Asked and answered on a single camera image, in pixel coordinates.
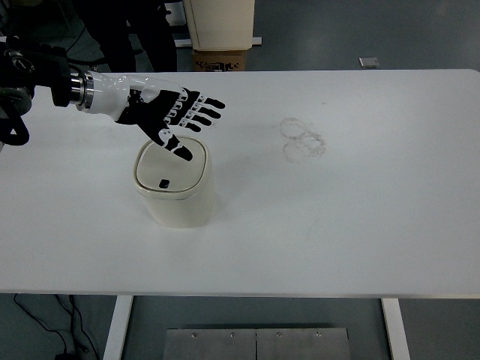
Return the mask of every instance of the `fingertip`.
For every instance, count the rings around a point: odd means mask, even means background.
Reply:
[[[186,161],[191,161],[194,156],[192,155],[192,153],[190,152],[190,150],[188,150],[187,148],[185,148],[184,146],[182,146],[181,148],[177,148],[173,154],[179,156],[180,158],[182,159],[185,159]]]

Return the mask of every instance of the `small trash bin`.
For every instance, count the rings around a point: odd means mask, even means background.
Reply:
[[[186,161],[148,141],[135,162],[133,177],[151,216],[165,227],[206,224],[215,203],[212,159],[198,139],[178,136],[193,155]]]

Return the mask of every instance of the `small object on floor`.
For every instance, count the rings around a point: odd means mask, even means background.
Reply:
[[[358,58],[362,69],[378,69],[380,63],[376,57]]]

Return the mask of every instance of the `cardboard box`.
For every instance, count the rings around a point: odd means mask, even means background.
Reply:
[[[195,71],[245,71],[247,50],[193,51]]]

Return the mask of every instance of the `black cable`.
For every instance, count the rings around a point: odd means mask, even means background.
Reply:
[[[25,311],[25,313],[31,317],[33,320],[35,320],[37,323],[40,324],[40,326],[46,331],[46,332],[55,332],[56,334],[58,334],[58,336],[61,338],[61,341],[63,341],[63,353],[66,354],[67,353],[67,343],[65,342],[65,339],[64,337],[62,336],[62,334],[60,334],[60,332],[56,331],[56,330],[51,330],[49,328],[47,328],[44,324],[41,323],[41,321],[39,319],[37,319],[35,316],[33,316],[31,313],[29,313],[18,301],[17,301],[17,296],[19,294],[15,294],[15,296],[13,297],[13,301],[15,302],[15,304],[17,304],[18,306],[20,306],[20,308]]]
[[[90,343],[91,348],[93,349],[93,352],[95,353],[95,358],[96,358],[97,360],[100,360],[100,357],[98,356],[98,352],[97,352],[97,350],[95,349],[95,345],[93,344],[92,339],[88,336],[88,334],[85,332],[85,330],[83,330],[82,313],[80,313],[80,310],[79,310],[78,307],[75,305],[74,296],[73,296],[73,295],[69,295],[69,296],[68,296],[68,299],[70,300],[70,303],[72,304],[73,313],[75,314],[75,311],[76,311],[76,312],[78,313],[78,315],[79,315],[79,318],[80,318],[80,330],[81,330],[82,333],[87,337],[88,342]]]
[[[67,53],[72,50],[72,47],[74,47],[77,43],[78,43],[78,40],[80,40],[80,38],[82,37],[83,33],[85,32],[85,29],[86,29],[86,26],[83,26],[83,30],[82,32],[80,32],[80,35],[78,35],[78,37],[76,38],[76,40],[68,47],[67,49]]]
[[[72,308],[72,311],[68,310],[67,307],[63,304],[62,300],[60,300],[60,296],[58,295],[55,295],[55,298],[57,299],[57,302],[61,305],[61,307],[63,308],[63,310],[65,310],[68,315],[70,315],[70,334],[72,336],[72,340],[73,340],[73,345],[75,346],[75,353],[78,354],[78,349],[77,347],[79,347],[84,353],[88,353],[89,352],[89,348],[86,347],[85,345],[83,345],[82,343],[80,343],[76,338],[75,338],[75,325],[74,325],[74,317],[75,317],[75,314],[73,312],[73,308]]]

